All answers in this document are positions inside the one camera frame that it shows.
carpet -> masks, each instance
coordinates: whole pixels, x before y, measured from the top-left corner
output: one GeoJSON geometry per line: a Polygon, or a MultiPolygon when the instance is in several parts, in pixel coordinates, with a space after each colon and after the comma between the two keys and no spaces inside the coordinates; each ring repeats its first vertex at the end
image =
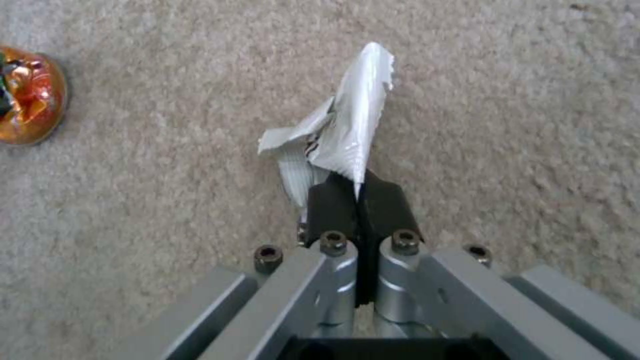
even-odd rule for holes
{"type": "Polygon", "coordinates": [[[0,354],[93,359],[216,264],[294,248],[263,130],[377,41],[396,56],[369,159],[430,249],[547,263],[640,316],[640,3],[4,1],[0,41],[72,87],[0,148],[0,354]]]}

orange candy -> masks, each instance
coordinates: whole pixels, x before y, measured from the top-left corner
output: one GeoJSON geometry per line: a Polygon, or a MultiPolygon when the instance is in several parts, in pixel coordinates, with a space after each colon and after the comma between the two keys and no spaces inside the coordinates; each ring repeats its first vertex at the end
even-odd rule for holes
{"type": "Polygon", "coordinates": [[[60,123],[67,84],[60,68],[42,54],[0,46],[0,142],[29,145],[60,123]]]}

white wrapper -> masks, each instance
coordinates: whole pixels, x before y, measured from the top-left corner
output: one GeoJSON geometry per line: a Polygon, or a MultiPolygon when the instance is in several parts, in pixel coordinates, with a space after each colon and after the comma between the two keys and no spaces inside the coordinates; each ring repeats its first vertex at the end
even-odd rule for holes
{"type": "Polygon", "coordinates": [[[392,88],[394,57],[384,47],[367,44],[329,98],[296,127],[265,131],[258,153],[273,151],[293,202],[307,206],[308,189],[335,171],[354,183],[356,197],[364,182],[369,149],[382,114],[385,84],[392,88]]]}

bolt hole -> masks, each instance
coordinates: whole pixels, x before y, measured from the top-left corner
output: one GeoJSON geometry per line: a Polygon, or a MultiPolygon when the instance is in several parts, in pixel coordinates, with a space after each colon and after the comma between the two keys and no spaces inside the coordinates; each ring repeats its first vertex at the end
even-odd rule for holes
{"type": "Polygon", "coordinates": [[[260,249],[260,256],[264,258],[272,258],[273,256],[276,256],[276,253],[277,251],[273,247],[265,247],[263,249],[260,249]]]}
{"type": "Polygon", "coordinates": [[[485,256],[486,250],[480,246],[471,246],[469,247],[469,252],[478,256],[485,256]]]}
{"type": "Polygon", "coordinates": [[[331,240],[331,241],[340,241],[340,234],[329,233],[329,234],[326,235],[326,238],[331,240]]]}
{"type": "Polygon", "coordinates": [[[438,299],[443,304],[448,304],[449,303],[449,296],[447,295],[447,292],[444,291],[443,288],[438,288],[438,299]]]}
{"type": "Polygon", "coordinates": [[[399,236],[402,240],[413,240],[413,234],[406,231],[401,232],[399,236]]]}

wrapped candy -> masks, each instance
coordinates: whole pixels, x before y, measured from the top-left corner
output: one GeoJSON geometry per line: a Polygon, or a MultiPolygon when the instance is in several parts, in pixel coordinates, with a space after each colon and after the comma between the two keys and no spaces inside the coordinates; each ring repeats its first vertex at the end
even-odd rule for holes
{"type": "Polygon", "coordinates": [[[67,83],[60,67],[43,54],[0,46],[0,142],[38,143],[60,123],[67,83]]]}

